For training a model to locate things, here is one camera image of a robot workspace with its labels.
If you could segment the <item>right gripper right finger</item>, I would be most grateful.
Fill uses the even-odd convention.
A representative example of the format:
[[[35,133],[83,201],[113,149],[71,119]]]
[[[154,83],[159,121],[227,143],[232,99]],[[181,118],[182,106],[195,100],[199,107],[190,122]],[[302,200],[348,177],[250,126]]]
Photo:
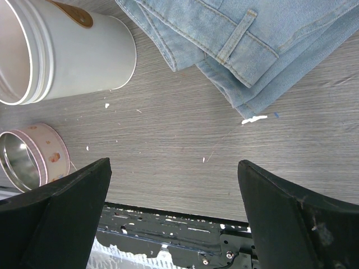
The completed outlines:
[[[248,160],[238,163],[237,173],[261,268],[358,268],[358,205]]]

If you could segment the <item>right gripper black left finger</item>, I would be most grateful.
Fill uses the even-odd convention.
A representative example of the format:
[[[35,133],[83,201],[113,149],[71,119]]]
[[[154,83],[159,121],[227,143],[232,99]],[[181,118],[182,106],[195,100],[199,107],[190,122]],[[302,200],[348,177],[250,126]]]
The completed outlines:
[[[1,268],[85,268],[111,175],[103,158],[1,200]]]

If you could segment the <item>pink metal bowl container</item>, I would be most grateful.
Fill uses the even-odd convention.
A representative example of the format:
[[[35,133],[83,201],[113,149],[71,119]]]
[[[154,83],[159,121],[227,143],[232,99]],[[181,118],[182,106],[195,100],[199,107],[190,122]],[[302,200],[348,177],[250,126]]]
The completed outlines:
[[[63,139],[47,124],[1,133],[1,167],[22,193],[69,175],[70,166]]]

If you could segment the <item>tall white cylinder container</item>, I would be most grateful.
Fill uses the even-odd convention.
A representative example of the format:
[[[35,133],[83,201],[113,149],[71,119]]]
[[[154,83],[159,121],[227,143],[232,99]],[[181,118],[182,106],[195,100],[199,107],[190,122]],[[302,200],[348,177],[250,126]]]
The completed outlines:
[[[123,87],[137,62],[118,18],[57,1],[1,2],[1,102],[35,104]]]

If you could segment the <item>blue denim shorts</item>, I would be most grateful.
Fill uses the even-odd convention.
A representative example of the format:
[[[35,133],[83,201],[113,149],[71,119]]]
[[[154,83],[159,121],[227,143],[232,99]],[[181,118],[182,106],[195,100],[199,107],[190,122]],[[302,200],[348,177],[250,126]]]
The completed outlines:
[[[196,66],[247,119],[358,30],[357,1],[118,1],[177,72]]]

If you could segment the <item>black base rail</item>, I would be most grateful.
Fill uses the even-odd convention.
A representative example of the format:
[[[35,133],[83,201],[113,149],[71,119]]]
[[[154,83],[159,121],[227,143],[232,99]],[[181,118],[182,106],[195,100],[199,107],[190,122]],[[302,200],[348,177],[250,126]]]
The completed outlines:
[[[107,202],[96,239],[157,268],[260,268],[246,222]]]

